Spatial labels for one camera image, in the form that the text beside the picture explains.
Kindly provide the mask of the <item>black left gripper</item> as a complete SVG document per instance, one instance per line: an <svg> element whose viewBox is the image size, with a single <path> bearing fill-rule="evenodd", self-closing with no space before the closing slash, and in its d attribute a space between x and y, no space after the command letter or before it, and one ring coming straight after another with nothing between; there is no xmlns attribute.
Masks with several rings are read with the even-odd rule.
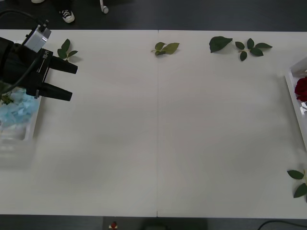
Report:
<svg viewBox="0 0 307 230"><path fill-rule="evenodd" d="M32 67L27 76L25 76L18 84L20 87L26 89L28 95L34 97L42 96L63 101L71 100L72 92L46 83L45 80L49 68L76 74L78 70L76 65L59 57L52 57L52 52L44 48L35 52L21 44L15 44L14 54L14 71L16 80L26 73L27 69L29 69L32 63L35 62L34 67Z"/></svg>

